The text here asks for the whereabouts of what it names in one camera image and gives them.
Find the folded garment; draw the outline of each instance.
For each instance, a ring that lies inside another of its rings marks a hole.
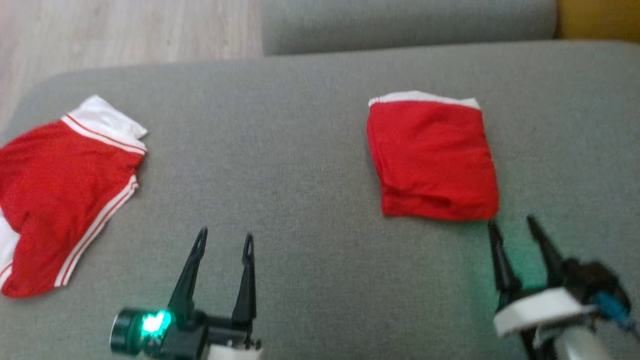
[[[498,186],[475,99],[419,91],[369,101],[369,148],[382,212],[441,220],[488,220]]]
[[[93,96],[0,149],[0,288],[30,297],[66,285],[138,187],[147,130]]]

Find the light wood floor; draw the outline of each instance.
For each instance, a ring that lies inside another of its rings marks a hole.
[[[260,0],[0,0],[0,132],[61,72],[259,56]]]

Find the gray cushion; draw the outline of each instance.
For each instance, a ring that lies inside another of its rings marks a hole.
[[[640,304],[640,47],[533,42],[153,65],[65,74],[19,106],[12,138],[99,94],[150,133],[139,192],[67,288],[0,299],[3,359],[111,359],[124,306],[166,305],[209,226],[196,304],[230,315],[244,236],[256,243],[255,335],[272,359],[522,359],[493,329],[486,224],[385,218],[369,98],[476,97],[498,220],[525,283],[544,281],[525,224],[600,258]],[[637,345],[601,327],[618,359]]]
[[[551,39],[555,0],[263,0],[264,54]]]

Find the glowing led light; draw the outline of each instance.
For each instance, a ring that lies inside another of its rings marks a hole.
[[[170,324],[171,314],[164,310],[145,315],[142,318],[142,335],[162,336]]]

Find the crumpled red cloth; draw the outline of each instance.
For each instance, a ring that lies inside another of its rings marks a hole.
[[[369,101],[369,148],[382,212],[440,220],[489,220],[498,185],[475,99],[419,91]]]

